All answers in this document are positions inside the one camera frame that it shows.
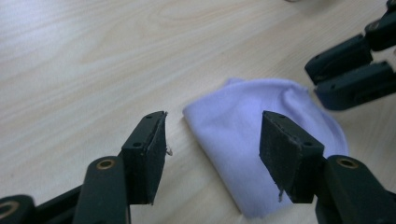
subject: light wood surface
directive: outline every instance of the light wood surface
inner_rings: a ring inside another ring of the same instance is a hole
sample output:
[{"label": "light wood surface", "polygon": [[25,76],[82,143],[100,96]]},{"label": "light wood surface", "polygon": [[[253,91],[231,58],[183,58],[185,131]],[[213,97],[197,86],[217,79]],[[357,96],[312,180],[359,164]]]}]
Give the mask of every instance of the light wood surface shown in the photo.
[{"label": "light wood surface", "polygon": [[[166,110],[174,156],[155,204],[131,207],[133,223],[317,223],[313,204],[243,217],[181,111],[229,77],[289,78],[312,90],[308,60],[362,32],[385,3],[1,1],[0,198],[41,204],[80,185],[91,161],[117,155],[143,116]],[[393,51],[375,57],[395,65]],[[330,112],[350,155],[392,191],[395,97]]]}]

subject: lavender cloth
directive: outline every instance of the lavender cloth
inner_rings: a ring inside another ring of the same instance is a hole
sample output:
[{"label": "lavender cloth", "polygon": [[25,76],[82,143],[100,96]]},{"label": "lavender cloth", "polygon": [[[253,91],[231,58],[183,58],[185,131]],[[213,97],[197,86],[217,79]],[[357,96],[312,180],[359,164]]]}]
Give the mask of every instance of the lavender cloth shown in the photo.
[{"label": "lavender cloth", "polygon": [[288,116],[317,138],[324,156],[348,153],[337,122],[318,108],[306,88],[286,79],[232,78],[222,89],[187,105],[184,117],[246,217],[265,217],[290,204],[259,157],[262,111]]}]

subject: bolt hole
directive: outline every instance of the bolt hole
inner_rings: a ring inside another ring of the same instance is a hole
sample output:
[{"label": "bolt hole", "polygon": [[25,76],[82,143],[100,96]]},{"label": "bolt hole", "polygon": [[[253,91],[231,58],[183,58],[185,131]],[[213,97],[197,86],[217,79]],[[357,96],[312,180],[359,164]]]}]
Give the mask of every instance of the bolt hole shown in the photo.
[{"label": "bolt hole", "polygon": [[349,159],[345,159],[345,158],[340,158],[337,160],[337,162],[338,162],[338,164],[340,164],[348,169],[356,169],[359,167],[359,165],[356,162],[349,160]]},{"label": "bolt hole", "polygon": [[99,170],[106,170],[114,166],[116,162],[113,160],[104,160],[97,163],[96,168]]}]

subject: microfiber cloth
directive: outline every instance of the microfiber cloth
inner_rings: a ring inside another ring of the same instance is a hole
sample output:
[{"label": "microfiber cloth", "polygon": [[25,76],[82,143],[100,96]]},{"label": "microfiber cloth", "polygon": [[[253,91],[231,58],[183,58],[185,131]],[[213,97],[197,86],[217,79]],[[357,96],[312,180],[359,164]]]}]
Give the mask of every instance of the microfiber cloth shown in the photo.
[{"label": "microfiber cloth", "polygon": [[347,155],[338,123],[311,100],[308,90],[286,79],[229,79],[218,91],[187,105],[183,114],[241,212],[265,217],[291,203],[262,163],[263,110],[289,117],[325,146],[324,157]]}]

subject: black plastic part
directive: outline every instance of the black plastic part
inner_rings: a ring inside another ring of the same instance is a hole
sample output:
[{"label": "black plastic part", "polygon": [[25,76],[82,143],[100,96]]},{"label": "black plastic part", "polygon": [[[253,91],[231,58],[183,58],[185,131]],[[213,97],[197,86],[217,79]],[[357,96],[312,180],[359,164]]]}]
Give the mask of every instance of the black plastic part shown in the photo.
[{"label": "black plastic part", "polygon": [[393,192],[388,191],[388,194],[390,195],[390,197],[393,199],[393,201],[396,203],[396,194]]},{"label": "black plastic part", "polygon": [[166,115],[159,111],[142,118],[121,149],[129,204],[154,202],[165,164]]},{"label": "black plastic part", "polygon": [[386,62],[373,63],[320,82],[315,93],[324,107],[345,110],[396,92],[396,75]]},{"label": "black plastic part", "polygon": [[1,224],[35,224],[35,204],[27,195],[15,195],[0,200]]},{"label": "black plastic part", "polygon": [[333,204],[324,204],[318,199],[315,207],[319,224],[340,224],[343,223],[337,208]]},{"label": "black plastic part", "polygon": [[387,9],[388,9],[388,11],[387,11],[386,15],[388,15],[388,14],[390,14],[392,12],[395,12],[396,11],[396,1],[395,0],[388,0],[387,1]]},{"label": "black plastic part", "polygon": [[103,157],[87,170],[74,224],[130,223],[122,159]]},{"label": "black plastic part", "polygon": [[360,161],[331,156],[324,176],[342,223],[396,223],[396,203]]},{"label": "black plastic part", "polygon": [[388,12],[380,20],[368,24],[364,31],[366,33],[365,38],[374,51],[396,45],[396,13],[394,11],[392,13]]},{"label": "black plastic part", "polygon": [[67,224],[73,221],[81,186],[40,204],[36,208],[37,223]]},{"label": "black plastic part", "polygon": [[311,59],[306,64],[305,71],[314,84],[318,84],[372,60],[369,43],[363,35],[356,35]]},{"label": "black plastic part", "polygon": [[312,203],[324,146],[291,119],[262,113],[260,157],[294,203]]}]

